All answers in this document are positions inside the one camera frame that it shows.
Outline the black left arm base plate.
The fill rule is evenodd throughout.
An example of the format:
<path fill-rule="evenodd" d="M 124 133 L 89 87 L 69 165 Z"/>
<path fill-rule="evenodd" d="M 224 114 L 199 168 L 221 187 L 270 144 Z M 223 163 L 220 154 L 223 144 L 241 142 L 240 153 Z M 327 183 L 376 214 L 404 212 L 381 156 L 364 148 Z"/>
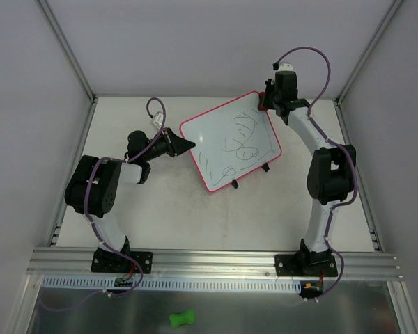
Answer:
<path fill-rule="evenodd" d="M 140 265 L 144 274 L 151 273 L 153 264 L 152 252 L 131 250 L 128 256 Z M 99 248 L 93 254 L 91 272 L 123 274 L 128 273 L 132 268 L 132 265 L 133 263 L 131 261 L 120 255 Z"/>

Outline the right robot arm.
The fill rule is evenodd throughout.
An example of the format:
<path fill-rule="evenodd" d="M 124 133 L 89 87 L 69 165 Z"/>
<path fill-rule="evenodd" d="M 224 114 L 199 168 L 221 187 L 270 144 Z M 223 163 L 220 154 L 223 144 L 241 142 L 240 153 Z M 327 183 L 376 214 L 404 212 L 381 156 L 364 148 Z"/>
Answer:
<path fill-rule="evenodd" d="M 313 104 L 298 97 L 297 75 L 292 68 L 275 66 L 273 79 L 265 82 L 260 107 L 274 110 L 306 145 L 311 154 L 307 190 L 313 199 L 309 227 L 299 250 L 282 262 L 291 271 L 314 275 L 332 256 L 329 245 L 334 211 L 345 204 L 355 188 L 356 150 L 333 141 L 316 122 Z"/>

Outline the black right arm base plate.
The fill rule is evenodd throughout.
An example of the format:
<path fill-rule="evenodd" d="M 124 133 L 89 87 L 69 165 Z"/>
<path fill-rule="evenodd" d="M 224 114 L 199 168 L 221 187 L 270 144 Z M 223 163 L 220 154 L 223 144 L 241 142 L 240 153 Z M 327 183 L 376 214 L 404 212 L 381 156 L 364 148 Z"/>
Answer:
<path fill-rule="evenodd" d="M 304 254 L 277 254 L 274 257 L 276 275 L 279 277 L 320 277 L 338 276 L 336 260 L 330 253 L 304 257 Z"/>

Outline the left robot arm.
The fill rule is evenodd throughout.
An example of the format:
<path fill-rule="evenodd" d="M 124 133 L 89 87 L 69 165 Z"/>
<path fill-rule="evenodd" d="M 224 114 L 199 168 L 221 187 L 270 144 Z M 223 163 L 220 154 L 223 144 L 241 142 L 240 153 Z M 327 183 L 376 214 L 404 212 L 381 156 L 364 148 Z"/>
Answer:
<path fill-rule="evenodd" d="M 196 143 L 176 135 L 170 128 L 153 139 L 140 130 L 127 138 L 124 160 L 84 155 L 68 182 L 65 203 L 90 224 L 99 241 L 98 249 L 107 256 L 115 271 L 128 269 L 132 262 L 130 243 L 111 210 L 120 184 L 143 184 L 150 175 L 150 161 L 166 154 L 177 157 Z"/>

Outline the red bone-shaped eraser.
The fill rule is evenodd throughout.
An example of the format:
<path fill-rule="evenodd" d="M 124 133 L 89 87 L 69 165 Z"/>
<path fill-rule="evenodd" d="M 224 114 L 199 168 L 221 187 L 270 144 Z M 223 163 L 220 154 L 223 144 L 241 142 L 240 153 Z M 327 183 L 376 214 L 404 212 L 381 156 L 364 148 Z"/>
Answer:
<path fill-rule="evenodd" d="M 268 109 L 264 105 L 265 103 L 265 92 L 259 93 L 259 103 L 258 103 L 258 110 L 259 111 L 267 111 Z"/>

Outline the red-framed small whiteboard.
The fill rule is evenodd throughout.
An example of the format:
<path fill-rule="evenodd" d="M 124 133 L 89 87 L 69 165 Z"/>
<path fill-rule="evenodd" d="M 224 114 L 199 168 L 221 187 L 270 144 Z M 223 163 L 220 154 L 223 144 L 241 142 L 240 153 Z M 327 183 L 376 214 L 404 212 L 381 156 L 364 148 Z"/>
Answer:
<path fill-rule="evenodd" d="M 206 189 L 214 193 L 278 159 L 281 144 L 267 111 L 251 91 L 180 124 Z"/>

